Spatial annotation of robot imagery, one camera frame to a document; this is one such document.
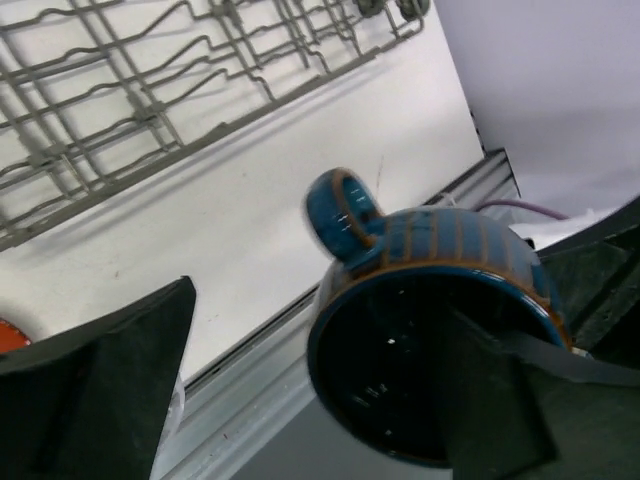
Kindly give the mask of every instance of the wire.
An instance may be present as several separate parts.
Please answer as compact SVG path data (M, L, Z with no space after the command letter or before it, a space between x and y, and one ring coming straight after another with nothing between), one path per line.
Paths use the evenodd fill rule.
M542 207L540 205L535 205L533 203L524 202L522 200L507 200L507 199L490 200L488 202L483 202L479 205L476 205L473 208L473 211L479 212L481 210L484 210L485 208L497 207L497 206L521 208L523 210L529 210L530 212L539 213L541 215L553 218L555 220L568 220L570 218L569 216L563 213L556 212L555 210L551 210L549 208Z

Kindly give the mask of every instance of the rack wheel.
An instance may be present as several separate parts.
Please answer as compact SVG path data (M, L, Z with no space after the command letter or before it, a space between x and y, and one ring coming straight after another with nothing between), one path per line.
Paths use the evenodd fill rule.
M420 12L416 12L415 3L420 7ZM407 22L415 20L419 16L424 17L431 8L431 0L396 0L396 5L400 9L400 14Z
M360 15L371 18L378 15L384 9L386 0L355 0Z

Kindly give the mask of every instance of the white dishwasher wall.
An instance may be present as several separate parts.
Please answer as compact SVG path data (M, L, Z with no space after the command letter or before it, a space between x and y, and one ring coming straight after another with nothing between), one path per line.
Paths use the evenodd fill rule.
M524 198L574 216L640 193L639 2L436 3L482 138L507 149Z
M126 35L146 27L171 4L125 2L114 7L110 19ZM198 10L206 2L190 4ZM45 7L68 9L69 4L3 2L0 19L4 24L19 21ZM82 44L69 21L52 17L28 29L17 39L21 50L32 61L44 61ZM367 27L372 38L376 25L384 24L373 20ZM136 62L157 64L159 52L176 50L194 35L193 28L186 13L176 13L164 30L136 50ZM11 59L6 50L0 55L5 62ZM289 67L283 67L284 83L278 85L291 78ZM95 82L101 72L88 75ZM65 98L79 88L79 81L66 78L56 95ZM220 121L221 110L242 112L256 106L246 85L222 103L216 103L212 89L173 113L185 138L211 129ZM75 125L85 131L98 128L118 105L117 99L101 97L100 104L76 112ZM21 154L15 136L3 133L3 155L15 161ZM122 154L136 148L143 151L148 145L123 146ZM433 9L422 34L375 61L2 252L0 316L37 340L190 275L198 304L182 367L183 378L189 379L315 284L328 266L301 209L317 175L338 165L350 167L371 185L383 208L392 211L424 201L481 157ZM31 192L29 198L39 194Z

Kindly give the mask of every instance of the mug handle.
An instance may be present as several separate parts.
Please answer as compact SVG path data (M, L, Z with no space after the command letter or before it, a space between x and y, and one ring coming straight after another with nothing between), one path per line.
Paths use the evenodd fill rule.
M381 238L369 223L383 216L364 183L350 170L322 174L309 189L307 217L324 247L353 266L379 250Z

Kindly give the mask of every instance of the ceramic mug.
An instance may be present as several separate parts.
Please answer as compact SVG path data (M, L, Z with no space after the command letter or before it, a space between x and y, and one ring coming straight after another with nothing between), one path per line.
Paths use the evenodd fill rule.
M489 332L515 328L571 348L550 279L508 227L458 208L384 215L343 168L321 175L305 204L335 259L316 293L309 373L325 407L366 444L448 465L423 400L415 330L436 304L452 305Z

